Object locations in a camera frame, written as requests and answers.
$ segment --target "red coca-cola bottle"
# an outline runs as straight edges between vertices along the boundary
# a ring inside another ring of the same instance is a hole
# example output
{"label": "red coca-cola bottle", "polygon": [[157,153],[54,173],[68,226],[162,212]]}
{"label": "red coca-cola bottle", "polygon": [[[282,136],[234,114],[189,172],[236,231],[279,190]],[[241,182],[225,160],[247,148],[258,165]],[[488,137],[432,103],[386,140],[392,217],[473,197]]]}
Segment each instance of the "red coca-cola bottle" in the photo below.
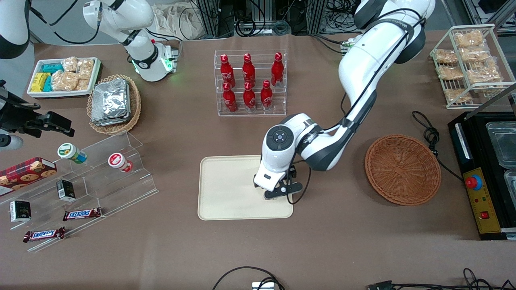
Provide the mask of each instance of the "red coca-cola bottle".
{"label": "red coca-cola bottle", "polygon": [[254,73],[254,65],[251,62],[251,55],[248,53],[244,54],[242,72],[244,74],[244,82],[251,84],[251,88],[254,88],[254,78],[256,77],[256,74]]}
{"label": "red coca-cola bottle", "polygon": [[274,55],[274,63],[272,64],[272,77],[270,82],[272,86],[281,86],[283,82],[283,70],[285,69],[283,66],[283,62],[281,61],[282,55],[279,52],[276,52]]}
{"label": "red coca-cola bottle", "polygon": [[238,109],[236,105],[236,98],[235,93],[231,90],[229,83],[224,83],[222,85],[222,88],[224,89],[224,93],[222,94],[222,97],[224,98],[224,103],[228,110],[230,112],[236,112]]}
{"label": "red coca-cola bottle", "polygon": [[253,87],[250,83],[244,84],[244,104],[246,106],[247,112],[254,112],[256,111],[256,102],[255,102],[255,95],[253,92]]}
{"label": "red coca-cola bottle", "polygon": [[272,89],[270,88],[270,82],[268,80],[263,81],[260,98],[262,99],[263,110],[270,111],[272,109]]}
{"label": "red coca-cola bottle", "polygon": [[222,64],[220,65],[220,73],[222,74],[222,79],[225,83],[230,84],[231,88],[235,87],[235,74],[233,73],[233,67],[228,62],[228,56],[223,54],[220,56],[220,61]]}

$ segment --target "white tray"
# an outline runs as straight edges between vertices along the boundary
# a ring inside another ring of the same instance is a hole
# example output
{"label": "white tray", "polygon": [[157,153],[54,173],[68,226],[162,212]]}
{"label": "white tray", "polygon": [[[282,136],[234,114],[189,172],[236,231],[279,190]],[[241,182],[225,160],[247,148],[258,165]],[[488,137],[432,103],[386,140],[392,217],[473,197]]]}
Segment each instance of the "white tray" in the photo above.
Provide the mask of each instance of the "white tray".
{"label": "white tray", "polygon": [[286,196],[266,200],[254,187],[260,155],[215,156],[201,161],[197,215],[202,220],[287,218],[294,207]]}
{"label": "white tray", "polygon": [[46,65],[48,63],[61,62],[64,58],[42,59],[42,60],[38,60],[38,62],[36,63],[36,68],[34,68],[33,75],[30,78],[30,83],[27,88],[27,95],[30,95],[34,99],[59,99],[59,98],[73,98],[75,96],[83,96],[83,95],[88,96],[90,91],[93,90],[93,87],[95,86],[96,78],[99,75],[101,62],[96,57],[80,57],[80,58],[88,58],[88,59],[92,59],[94,61],[93,71],[91,72],[88,89],[80,90],[80,91],[71,91],[71,92],[31,92],[30,86],[32,85],[32,83],[34,81],[34,77],[36,76],[36,73],[41,72],[42,66]]}

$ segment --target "brown tabletop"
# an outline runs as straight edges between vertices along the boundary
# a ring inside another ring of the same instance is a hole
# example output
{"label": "brown tabletop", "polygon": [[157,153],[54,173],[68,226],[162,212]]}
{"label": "brown tabletop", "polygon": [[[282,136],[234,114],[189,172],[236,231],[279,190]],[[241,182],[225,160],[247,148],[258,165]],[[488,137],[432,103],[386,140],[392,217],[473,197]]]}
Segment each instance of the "brown tabletop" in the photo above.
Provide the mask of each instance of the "brown tabletop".
{"label": "brown tabletop", "polygon": [[[404,207],[379,196],[364,172],[365,152],[377,138],[400,133],[423,140],[412,110],[424,112],[441,132],[441,160],[458,172],[446,124],[461,111],[445,108],[428,59],[443,35],[428,33],[425,49],[414,60],[389,69],[375,106],[341,160],[331,171],[313,172],[290,218],[232,221],[197,216],[200,161],[260,154],[265,132],[281,118],[218,117],[214,50],[288,45],[287,114],[304,112],[322,127],[342,117],[338,54],[310,37],[191,41],[184,43],[176,74],[148,83],[126,62],[121,45],[36,45],[36,60],[94,56],[104,65],[103,77],[125,74],[136,82],[142,113],[131,133],[144,144],[143,164],[160,192],[38,253],[26,252],[22,237],[9,230],[8,213],[2,213],[0,288],[211,289],[224,272],[243,265],[271,271],[288,289],[363,289],[384,280],[462,284],[464,267],[493,284],[516,279],[516,243],[478,241],[464,185],[452,175],[443,170],[441,188],[428,203]],[[34,156],[55,160],[63,142],[86,147],[106,138],[89,127],[86,99],[38,103],[40,111],[71,119],[75,137],[53,132],[41,139],[25,137],[22,149],[0,153],[2,167]],[[305,165],[298,172],[304,183]],[[219,287],[249,289],[263,277],[242,270]]]}

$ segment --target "red cookie box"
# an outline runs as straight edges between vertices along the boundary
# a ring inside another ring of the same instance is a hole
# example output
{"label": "red cookie box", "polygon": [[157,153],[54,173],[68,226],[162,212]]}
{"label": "red cookie box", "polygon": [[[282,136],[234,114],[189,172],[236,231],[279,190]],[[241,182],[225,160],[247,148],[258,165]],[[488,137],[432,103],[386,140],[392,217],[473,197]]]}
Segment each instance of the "red cookie box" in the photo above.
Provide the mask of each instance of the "red cookie box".
{"label": "red cookie box", "polygon": [[55,163],[34,157],[0,171],[0,196],[56,174]]}

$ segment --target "snickers bar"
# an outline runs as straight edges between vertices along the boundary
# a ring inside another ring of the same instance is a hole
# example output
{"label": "snickers bar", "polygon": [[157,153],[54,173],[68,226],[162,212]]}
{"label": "snickers bar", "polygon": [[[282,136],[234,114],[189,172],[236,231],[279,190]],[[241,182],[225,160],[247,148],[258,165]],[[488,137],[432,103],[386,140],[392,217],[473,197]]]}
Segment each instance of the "snickers bar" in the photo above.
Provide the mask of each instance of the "snickers bar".
{"label": "snickers bar", "polygon": [[102,215],[101,208],[93,208],[91,210],[82,210],[82,211],[74,211],[74,212],[64,212],[63,221],[67,221],[69,219],[81,219],[81,218],[95,218],[100,217]]}
{"label": "snickers bar", "polygon": [[23,242],[29,242],[29,241],[36,241],[41,239],[47,239],[47,238],[64,238],[65,236],[65,228],[62,227],[57,230],[51,230],[51,231],[42,231],[42,232],[31,232],[28,231],[25,234],[25,237],[23,237]]}

